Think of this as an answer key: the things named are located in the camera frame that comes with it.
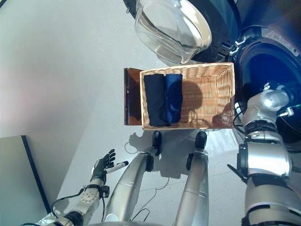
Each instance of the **folded towel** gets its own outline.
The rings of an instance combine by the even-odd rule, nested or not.
[[[162,74],[144,76],[147,111],[151,126],[167,126],[165,79]]]
[[[182,75],[167,74],[165,76],[166,87],[166,116],[168,123],[180,121],[182,109]]]

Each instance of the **gray floor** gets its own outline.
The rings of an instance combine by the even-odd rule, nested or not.
[[[123,1],[9,0],[0,20],[0,137],[27,135],[49,202],[77,193],[111,148],[117,161],[131,161],[150,145],[151,133],[123,126],[123,68],[164,64],[138,40]],[[136,210],[170,179],[149,203],[148,221],[172,225],[195,134],[164,134],[162,157],[143,178]],[[238,151],[231,130],[210,131],[207,150],[210,225],[240,225],[245,185],[226,167],[236,165]],[[122,172],[109,175],[111,189]]]
[[[92,133],[89,132],[90,129],[96,129],[92,126],[95,124],[97,122],[93,121],[91,125],[87,126],[87,134]],[[72,160],[59,194],[60,197],[76,193],[81,185],[86,184],[95,158],[102,156],[111,147],[116,149],[117,161],[131,161],[137,151],[143,151],[151,145],[150,131],[142,132],[140,128],[136,127],[134,134],[130,132],[129,136],[122,136],[126,134],[127,128],[120,127],[117,130],[111,128],[99,138],[94,135],[82,139],[82,147],[78,149]],[[157,191],[157,195],[147,205],[147,208],[150,209],[147,221],[164,225],[173,224],[187,178],[186,159],[188,154],[193,151],[196,133],[196,130],[162,133],[162,155],[160,159],[155,159],[154,171],[144,174],[141,193],[134,213],[138,212],[153,197],[155,188],[161,188],[167,184],[165,188]],[[108,144],[111,146],[106,150],[97,148]],[[232,131],[229,129],[210,131],[206,149],[209,153],[210,225],[240,225],[240,219],[244,214],[245,185],[226,166],[227,163],[236,165],[238,147]],[[107,176],[107,185],[111,189],[116,185],[122,172],[123,170],[120,170]],[[70,210],[74,203],[75,201],[71,201],[65,211]],[[91,223],[100,221],[101,211],[102,207],[94,214]],[[136,220],[143,220],[145,214],[141,213]]]

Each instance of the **white wall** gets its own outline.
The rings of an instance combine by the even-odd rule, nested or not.
[[[163,64],[121,0],[8,0],[0,20],[0,137],[27,135],[52,202],[95,102],[123,103],[124,67]]]
[[[46,213],[21,136],[0,139],[0,225],[38,222]]]

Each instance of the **washing machine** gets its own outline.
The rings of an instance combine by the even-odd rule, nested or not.
[[[166,64],[233,62],[236,107],[271,86],[301,90],[301,1],[124,0],[140,40]],[[279,116],[287,144],[301,143],[301,95]]]

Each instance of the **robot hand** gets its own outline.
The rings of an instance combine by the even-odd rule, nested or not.
[[[103,181],[105,185],[106,182],[106,169],[114,167],[114,160],[115,160],[115,149],[112,149],[107,153],[102,159],[98,159],[92,169],[92,177],[91,180],[99,178]]]
[[[112,173],[128,165],[128,161],[123,161],[115,165],[113,162],[115,160],[115,155],[115,149],[112,149],[102,159],[96,161],[92,168],[91,181],[95,178],[99,178],[103,181],[103,184],[105,184],[106,175],[108,173]]]

